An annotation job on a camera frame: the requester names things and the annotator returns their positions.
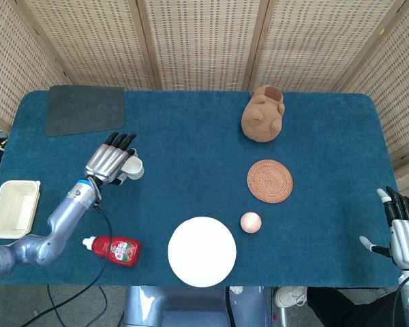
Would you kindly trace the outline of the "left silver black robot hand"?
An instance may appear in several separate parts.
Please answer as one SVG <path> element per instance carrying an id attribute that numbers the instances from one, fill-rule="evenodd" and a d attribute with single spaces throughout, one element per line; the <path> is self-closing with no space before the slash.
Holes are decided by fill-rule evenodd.
<path id="1" fill-rule="evenodd" d="M 124 163 L 136 152 L 130 144 L 136 134 L 114 132 L 97 148 L 85 166 L 85 178 L 91 178 L 97 186 L 112 183 Z"/>

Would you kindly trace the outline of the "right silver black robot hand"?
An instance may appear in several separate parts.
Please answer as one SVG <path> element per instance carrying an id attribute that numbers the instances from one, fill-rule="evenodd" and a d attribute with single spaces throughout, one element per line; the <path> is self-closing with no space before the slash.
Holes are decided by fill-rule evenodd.
<path id="1" fill-rule="evenodd" d="M 359 241 L 368 251 L 391 258 L 402 270 L 409 270 L 409 197 L 403 196 L 392 187 L 378 189 L 377 194 L 384 206 L 389 227 L 389 247 L 373 244 L 365 236 Z"/>

